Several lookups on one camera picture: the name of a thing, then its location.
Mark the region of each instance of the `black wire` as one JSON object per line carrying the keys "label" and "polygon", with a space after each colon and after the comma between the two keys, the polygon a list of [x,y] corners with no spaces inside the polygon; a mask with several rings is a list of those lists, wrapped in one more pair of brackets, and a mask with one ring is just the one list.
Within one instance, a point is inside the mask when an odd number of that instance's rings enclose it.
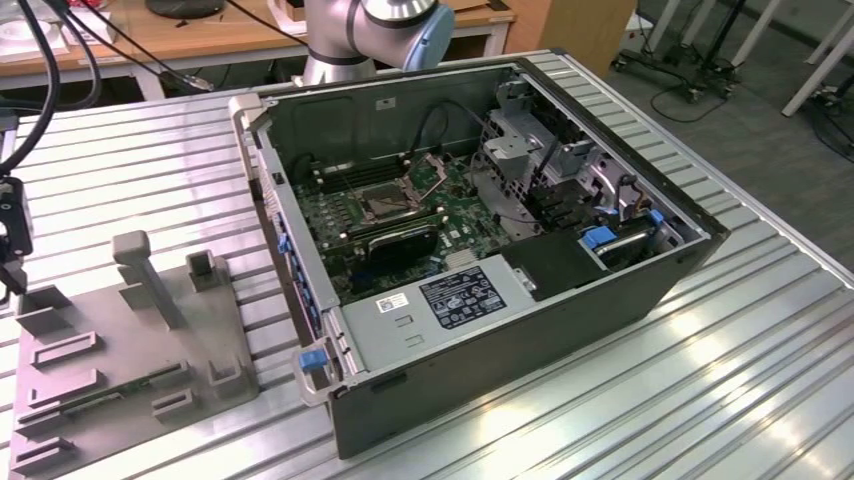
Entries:
{"label": "black wire", "polygon": [[299,43],[303,47],[308,48],[308,44],[303,41],[303,39],[300,39],[299,37],[295,37],[294,35],[291,35],[287,32],[283,32],[281,30],[279,30],[279,27],[276,27],[275,25],[272,25],[271,23],[268,23],[267,21],[264,21],[263,18],[257,17],[257,15],[255,15],[252,12],[249,12],[245,8],[243,8],[240,6],[240,4],[237,2],[235,2],[235,0],[225,0],[225,2],[228,2],[228,5],[231,5],[232,7],[235,7],[237,10],[240,10],[243,12],[243,14],[249,17],[252,20],[255,20],[257,23],[260,23],[261,25],[264,25],[268,29],[271,29],[273,32],[276,32],[279,35],[284,36],[285,38],[289,38],[291,40],[294,40],[296,43]]}
{"label": "black wire", "polygon": [[511,220],[511,221],[514,221],[514,222],[519,222],[519,223],[535,223],[535,224],[539,224],[539,221],[538,221],[538,220],[522,220],[522,219],[519,219],[519,218],[508,217],[508,216],[507,216],[507,215],[504,215],[503,213],[498,213],[498,212],[495,212],[495,215],[498,215],[499,217],[506,218],[507,220]]}
{"label": "black wire", "polygon": [[539,175],[543,173],[543,170],[546,170],[546,166],[548,165],[548,162],[551,162],[551,157],[555,156],[555,152],[558,151],[558,146],[559,145],[560,145],[560,137],[558,135],[555,135],[555,139],[551,142],[551,145],[548,145],[548,150],[546,151],[546,156],[543,157],[542,162],[539,162],[539,165],[536,166],[536,169],[534,170],[534,174],[531,175],[531,183],[534,182],[536,177],[539,177]]}
{"label": "black wire", "polygon": [[92,36],[92,38],[95,40],[97,40],[97,42],[101,45],[104,45],[104,47],[107,47],[116,55],[119,55],[121,58],[124,58],[128,62],[136,64],[143,70],[145,70],[152,75],[155,75],[157,77],[160,76],[160,74],[148,65],[145,65],[143,62],[136,60],[133,57],[131,57],[112,43],[109,43],[107,40],[104,40],[104,38],[97,33],[95,33],[95,31],[89,28],[89,26],[85,24],[85,22],[83,22],[77,18],[77,16],[73,14],[73,12],[68,12],[68,18],[71,18],[75,21],[75,23],[85,31],[85,33],[88,33]]}
{"label": "black wire", "polygon": [[223,88],[223,85],[225,85],[225,80],[228,80],[228,74],[231,73],[231,64],[228,64],[225,66],[225,73],[223,74],[223,79],[219,81],[219,83],[216,84],[216,90],[219,90],[220,88]]}
{"label": "black wire", "polygon": [[638,0],[635,15],[638,15],[638,27],[640,27],[640,36],[643,37],[643,46],[640,47],[640,55],[646,55],[651,57],[655,54],[655,52],[650,50],[650,37],[646,35],[646,30],[643,29],[643,17],[640,16],[640,0]]}
{"label": "black wire", "polygon": [[[415,138],[412,139],[412,144],[410,145],[410,150],[407,152],[407,156],[411,157],[415,154],[415,150],[418,150],[418,148],[420,147],[424,127],[427,126],[427,121],[430,120],[430,116],[432,115],[432,112],[439,107],[442,107],[444,105],[451,105],[451,106],[459,108],[471,117],[471,119],[475,122],[478,122],[478,124],[483,127],[484,130],[488,130],[490,133],[492,135],[495,135],[496,137],[499,136],[498,132],[495,132],[495,129],[492,127],[490,127],[490,125],[483,121],[480,116],[475,112],[472,112],[468,107],[466,107],[458,101],[451,100],[450,98],[444,98],[444,99],[439,100],[436,103],[434,103],[432,105],[430,105],[427,107],[427,110],[424,110],[424,114],[422,115],[422,119],[418,122],[418,130],[415,132]],[[446,131],[447,131],[447,125],[446,125],[442,133],[444,134]]]}
{"label": "black wire", "polygon": [[655,65],[654,63],[648,63],[643,60],[640,60],[639,58],[632,58],[631,59],[632,62],[639,63],[643,67],[648,68],[652,71],[656,71],[659,73],[663,73],[666,75],[670,75],[671,77],[676,78],[683,84],[688,84],[691,83],[687,79],[687,77],[683,77],[682,75],[679,75],[675,72],[671,72],[670,70],[666,70],[664,68],[659,67],[658,65]]}
{"label": "black wire", "polygon": [[41,51],[41,55],[44,57],[48,74],[48,93],[44,100],[41,114],[39,115],[39,119],[33,124],[32,130],[27,135],[24,142],[21,143],[20,147],[17,147],[17,149],[12,152],[9,158],[7,158],[5,161],[0,164],[0,176],[3,177],[8,176],[12,173],[12,170],[20,165],[21,161],[24,160],[27,155],[29,155],[29,152],[32,152],[36,144],[41,140],[41,136],[48,129],[48,124],[51,123],[51,119],[53,118],[53,112],[56,111],[56,101],[59,100],[60,89],[59,65],[56,64],[56,58],[53,57],[51,44],[48,43],[48,39],[44,37],[44,32],[41,31],[41,27],[39,26],[36,14],[29,7],[28,0],[19,0],[19,5],[21,7],[21,11],[24,12],[27,26],[29,27],[32,35],[36,38],[39,50]]}
{"label": "black wire", "polygon": [[668,88],[663,89],[660,92],[658,92],[655,95],[652,95],[652,98],[650,98],[650,107],[652,108],[652,110],[655,110],[655,113],[658,113],[662,117],[664,117],[667,120],[670,120],[672,122],[676,122],[676,123],[695,123],[695,122],[699,122],[703,118],[706,118],[708,116],[708,114],[711,114],[711,112],[718,110],[726,104],[726,102],[730,100],[729,98],[725,98],[721,101],[721,103],[718,103],[714,107],[711,107],[708,110],[706,110],[700,115],[698,115],[694,118],[675,118],[675,117],[671,117],[664,112],[662,112],[662,110],[658,108],[658,105],[655,105],[655,100],[658,100],[658,98],[662,95],[672,92],[674,90],[676,90],[682,86],[683,86],[682,84],[674,85],[672,87],[668,87]]}
{"label": "black wire", "polygon": [[818,119],[823,116],[834,125],[839,133],[849,139],[851,142],[851,135],[842,129],[842,126],[833,120],[833,117],[827,115],[826,109],[818,103],[813,103],[813,107],[818,114],[809,114],[810,126],[813,127],[813,134],[815,135],[815,139],[827,147],[827,149],[835,153],[846,162],[854,163],[854,158],[851,158],[843,151],[841,151],[822,136],[822,133],[818,128]]}
{"label": "black wire", "polygon": [[[59,19],[63,21],[63,24],[65,25],[65,27],[68,28],[68,31],[73,35],[75,40],[77,40],[77,43],[83,47],[83,52],[85,54],[87,61],[89,62],[89,74],[92,75],[92,87],[89,88],[89,93],[81,100],[71,104],[57,104],[56,106],[57,110],[80,110],[81,108],[89,108],[92,105],[95,105],[95,103],[100,99],[101,87],[103,87],[101,73],[100,73],[100,69],[97,68],[97,63],[95,60],[95,55],[92,54],[92,49],[89,48],[89,45],[85,43],[83,35],[80,35],[80,31],[77,30],[71,20],[65,16],[65,12],[60,8],[57,8],[52,2],[47,2],[47,5],[48,7],[51,7],[51,10],[53,10],[53,13],[59,17]],[[41,107],[43,105],[40,102],[31,102],[27,100],[0,100],[0,109],[8,108],[12,110],[41,111]]]}
{"label": "black wire", "polygon": [[157,57],[155,57],[155,55],[153,55],[153,54],[152,54],[152,53],[145,49],[145,47],[143,47],[143,46],[139,44],[139,42],[131,38],[131,36],[129,36],[127,33],[124,33],[121,30],[119,30],[119,28],[116,27],[116,25],[115,25],[115,24],[113,24],[113,23],[107,19],[107,17],[104,17],[104,15],[101,15],[101,12],[99,12],[99,11],[97,11],[97,8],[95,8],[92,5],[89,5],[89,3],[88,3],[88,2],[85,2],[85,1],[79,2],[79,3],[80,3],[80,4],[83,4],[83,6],[89,10],[89,12],[92,12],[92,14],[99,18],[99,20],[100,20],[101,22],[104,22],[104,24],[105,24],[109,28],[112,28],[112,29],[115,30],[116,34],[117,34],[121,38],[124,38],[124,39],[128,41],[128,43],[129,43],[131,45],[133,45],[133,46],[139,49],[139,51],[140,51],[140,52],[143,52],[143,53],[148,56],[148,58],[151,58],[151,59],[155,61],[155,63],[156,63],[157,65],[160,65],[160,67],[161,67],[167,72],[169,72],[172,75],[175,75],[175,76],[176,76],[179,79],[181,79],[181,80],[185,78],[185,75],[183,75],[180,72],[177,72],[177,71],[176,71],[172,67],[169,67],[165,63],[163,63],[163,60],[160,60]]}
{"label": "black wire", "polygon": [[686,17],[684,23],[682,24],[682,28],[679,29],[679,33],[676,34],[676,38],[679,42],[682,41],[682,34],[684,33],[684,30],[688,28],[688,25],[691,24],[691,20],[694,20],[694,14],[696,13],[696,9],[702,5],[702,3],[703,3],[703,0],[696,0],[696,3],[691,7],[691,10],[688,10],[688,16]]}
{"label": "black wire", "polygon": [[845,128],[842,128],[842,125],[839,125],[837,123],[837,121],[834,120],[834,118],[827,115],[827,112],[822,112],[823,117],[827,119],[827,121],[830,122],[830,124],[834,126],[834,128],[839,131],[839,133],[845,136],[845,138],[847,138],[849,143],[854,143],[854,137],[851,137],[851,135],[849,134],[849,132],[845,131]]}

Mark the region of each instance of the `motherboard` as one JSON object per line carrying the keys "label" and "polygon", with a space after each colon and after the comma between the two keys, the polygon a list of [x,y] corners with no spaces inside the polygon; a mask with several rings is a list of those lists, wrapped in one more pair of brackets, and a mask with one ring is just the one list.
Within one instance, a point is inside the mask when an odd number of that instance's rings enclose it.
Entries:
{"label": "motherboard", "polygon": [[342,303],[484,258],[510,244],[470,157],[424,153],[362,170],[315,165],[295,186]]}

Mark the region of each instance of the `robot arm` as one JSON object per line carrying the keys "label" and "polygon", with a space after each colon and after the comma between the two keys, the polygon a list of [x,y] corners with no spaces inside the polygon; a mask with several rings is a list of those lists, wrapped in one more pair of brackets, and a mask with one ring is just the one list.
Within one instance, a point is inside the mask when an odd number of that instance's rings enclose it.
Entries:
{"label": "robot arm", "polygon": [[438,0],[307,0],[304,85],[372,76],[374,61],[404,71],[439,64],[454,33],[454,11]]}

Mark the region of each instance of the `aluminum table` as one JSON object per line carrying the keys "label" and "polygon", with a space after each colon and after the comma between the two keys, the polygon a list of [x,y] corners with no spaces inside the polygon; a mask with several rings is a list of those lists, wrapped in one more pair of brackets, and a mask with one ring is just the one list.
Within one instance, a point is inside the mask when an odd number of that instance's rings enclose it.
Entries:
{"label": "aluminum table", "polygon": [[[338,459],[327,411],[303,405],[288,366],[296,334],[225,109],[241,91],[57,115],[16,171],[36,230],[33,284],[73,294],[117,283],[109,238],[127,230],[148,230],[157,269],[209,248],[228,258],[263,389],[65,478],[854,474],[851,273],[571,58],[528,58],[733,235],[646,319],[350,460]],[[7,314],[7,457],[17,334]]]}

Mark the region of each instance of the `metal stand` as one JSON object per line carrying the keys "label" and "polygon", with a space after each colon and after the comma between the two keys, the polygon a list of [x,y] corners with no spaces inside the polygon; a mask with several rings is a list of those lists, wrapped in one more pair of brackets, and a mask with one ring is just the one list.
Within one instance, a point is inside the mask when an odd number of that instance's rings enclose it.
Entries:
{"label": "metal stand", "polygon": [[125,285],[20,297],[11,478],[55,478],[257,395],[221,257],[156,273],[144,232],[113,237]]}

